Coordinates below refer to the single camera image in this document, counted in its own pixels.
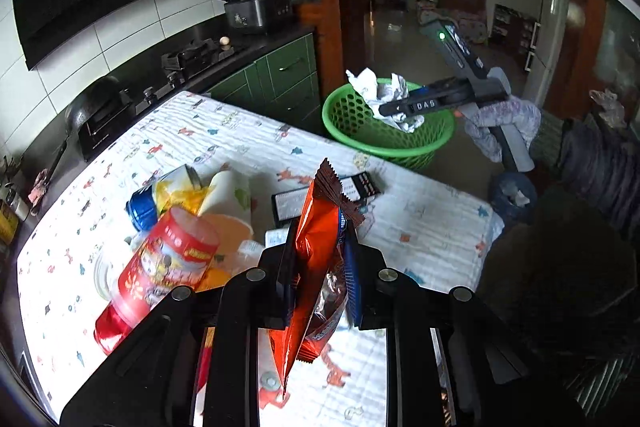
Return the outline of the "gloved right hand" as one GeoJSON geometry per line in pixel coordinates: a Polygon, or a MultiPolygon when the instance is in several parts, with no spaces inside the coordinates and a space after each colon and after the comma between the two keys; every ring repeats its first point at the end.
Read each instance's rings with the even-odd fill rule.
{"type": "Polygon", "coordinates": [[[541,124],[540,109],[532,102],[516,96],[484,107],[466,104],[459,107],[458,111],[464,118],[466,134],[482,154],[496,164],[502,161],[502,146],[491,133],[492,128],[513,126],[518,130],[526,150],[529,150],[541,124]]]}

